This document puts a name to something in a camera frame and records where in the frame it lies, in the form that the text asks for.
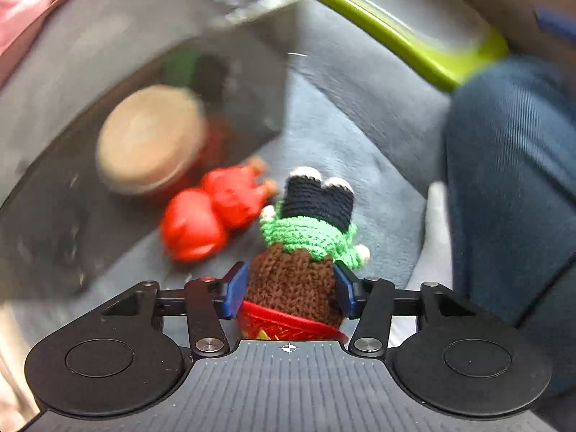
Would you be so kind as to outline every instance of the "black circular disc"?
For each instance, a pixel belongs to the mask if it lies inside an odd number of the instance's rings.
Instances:
[[[28,384],[45,406],[70,415],[130,413],[160,399],[180,379],[180,348],[130,317],[74,323],[34,346],[25,363]]]
[[[451,414],[496,418],[528,407],[547,387],[545,356],[503,322],[447,318],[402,343],[393,359],[401,383]]]
[[[126,343],[93,339],[74,346],[66,355],[66,365],[78,375],[102,378],[119,374],[133,359],[134,352]]]

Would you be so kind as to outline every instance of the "gray ridged plate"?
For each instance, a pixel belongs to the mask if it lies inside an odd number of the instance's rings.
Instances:
[[[549,432],[530,412],[471,421],[408,397],[383,363],[337,342],[241,341],[226,357],[198,361],[172,396],[129,417],[83,421],[48,412],[28,431],[48,432]]]

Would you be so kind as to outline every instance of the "red toy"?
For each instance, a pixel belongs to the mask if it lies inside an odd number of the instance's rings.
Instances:
[[[267,164],[252,158],[244,166],[217,168],[202,177],[200,187],[178,193],[168,203],[160,235],[177,261],[198,261],[220,251],[230,232],[249,226],[266,201],[278,193],[273,180],[258,184]]]

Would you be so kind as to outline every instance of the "brown yarn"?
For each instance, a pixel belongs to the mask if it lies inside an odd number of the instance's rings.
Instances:
[[[275,243],[252,261],[250,273],[247,301],[334,328],[342,323],[331,257],[313,261],[306,250],[287,253]]]

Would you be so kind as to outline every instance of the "red plastic object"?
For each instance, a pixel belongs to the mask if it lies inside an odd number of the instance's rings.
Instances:
[[[276,183],[257,177],[266,163],[252,159],[245,166],[208,172],[200,187],[178,193],[160,224],[160,236],[171,256],[182,262],[198,261],[220,251],[230,232],[248,226],[266,201],[277,192]]]
[[[248,339],[302,341],[348,338],[336,328],[317,321],[302,319],[281,311],[244,301],[236,316],[240,330]]]

